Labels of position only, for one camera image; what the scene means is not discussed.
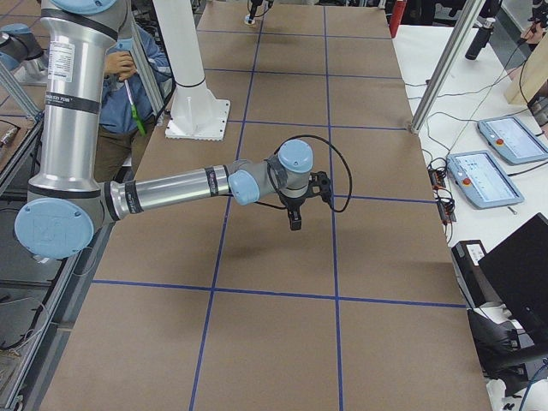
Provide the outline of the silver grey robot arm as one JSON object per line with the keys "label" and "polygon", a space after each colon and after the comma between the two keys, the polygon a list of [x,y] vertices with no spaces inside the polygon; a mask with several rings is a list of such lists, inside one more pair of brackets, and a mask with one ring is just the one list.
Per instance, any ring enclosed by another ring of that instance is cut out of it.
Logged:
{"label": "silver grey robot arm", "polygon": [[83,250],[103,226],[130,214],[231,194],[242,206],[277,194],[291,229],[313,196],[313,150],[291,138],[267,159],[209,166],[143,182],[93,177],[106,53],[139,39],[127,1],[44,1],[51,35],[39,173],[28,183],[15,236],[30,253],[64,259]]}

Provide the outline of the person's hand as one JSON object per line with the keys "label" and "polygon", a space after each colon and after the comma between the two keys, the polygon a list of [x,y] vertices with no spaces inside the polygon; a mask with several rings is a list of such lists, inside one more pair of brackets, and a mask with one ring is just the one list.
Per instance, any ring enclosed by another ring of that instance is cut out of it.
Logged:
{"label": "person's hand", "polygon": [[104,77],[114,76],[125,81],[137,73],[134,59],[128,51],[116,51],[106,55]]}

